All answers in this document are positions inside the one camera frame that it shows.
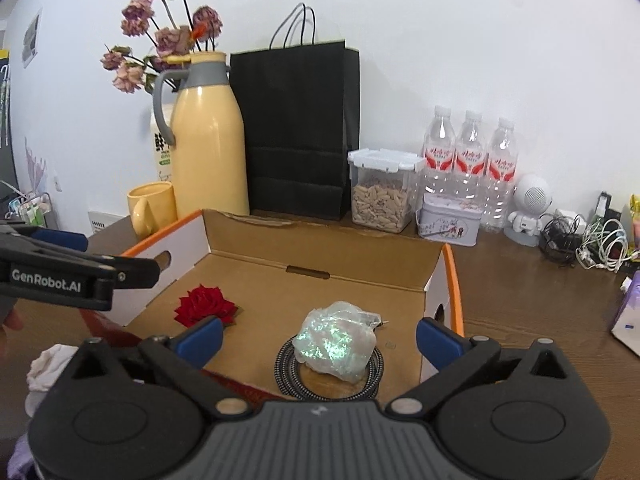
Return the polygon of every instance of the red rose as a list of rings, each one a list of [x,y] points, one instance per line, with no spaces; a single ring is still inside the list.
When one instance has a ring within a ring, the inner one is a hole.
[[[197,286],[188,293],[186,298],[180,298],[180,306],[175,309],[174,319],[186,327],[195,325],[207,316],[219,317],[225,326],[234,323],[234,316],[238,307],[229,300],[225,300],[219,288]]]

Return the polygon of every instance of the container lid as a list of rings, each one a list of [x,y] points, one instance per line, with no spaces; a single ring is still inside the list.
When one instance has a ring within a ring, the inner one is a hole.
[[[422,197],[422,209],[431,213],[455,214],[469,219],[480,219],[482,209],[475,202],[452,196],[425,193]]]
[[[349,162],[358,168],[380,170],[386,173],[417,172],[424,167],[424,158],[415,153],[396,152],[396,150],[370,150],[369,148],[349,152]]]

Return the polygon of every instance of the black paper bag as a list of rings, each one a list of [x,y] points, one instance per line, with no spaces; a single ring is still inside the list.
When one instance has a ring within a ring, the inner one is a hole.
[[[360,139],[360,54],[343,41],[233,54],[252,209],[340,219]]]

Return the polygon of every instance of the pink dried rose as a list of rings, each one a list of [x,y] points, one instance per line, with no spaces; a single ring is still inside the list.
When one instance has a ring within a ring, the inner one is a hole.
[[[133,94],[142,85],[142,76],[145,69],[136,63],[122,63],[116,70],[116,77],[113,85],[127,94]]]
[[[120,24],[125,36],[142,36],[149,30],[148,20],[122,20]]]
[[[213,40],[222,32],[222,20],[217,11],[209,6],[202,6],[193,13],[193,28],[206,30],[198,38],[200,42]]]
[[[189,63],[182,63],[178,65],[169,64],[166,61],[163,61],[159,56],[150,56],[148,59],[149,63],[151,63],[151,66],[154,70],[156,70],[156,72],[164,72],[165,70],[170,70],[172,68],[184,68],[189,65]]]
[[[188,54],[193,46],[191,39],[191,29],[183,25],[180,29],[164,27],[156,30],[156,43],[158,56],[165,57],[174,54],[183,56]]]
[[[123,62],[124,57],[119,52],[108,51],[100,60],[105,70],[116,70]]]
[[[151,3],[151,0],[131,0],[122,15],[127,20],[148,20],[154,15]]]

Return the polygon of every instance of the power strip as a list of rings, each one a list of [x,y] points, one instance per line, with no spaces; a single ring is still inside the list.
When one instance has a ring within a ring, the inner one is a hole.
[[[577,218],[577,228],[575,230],[575,234],[578,236],[582,236],[584,232],[587,230],[587,221],[584,219],[584,216],[574,212],[569,211],[568,209],[556,209],[554,212],[554,218],[567,218],[569,225],[573,225]]]

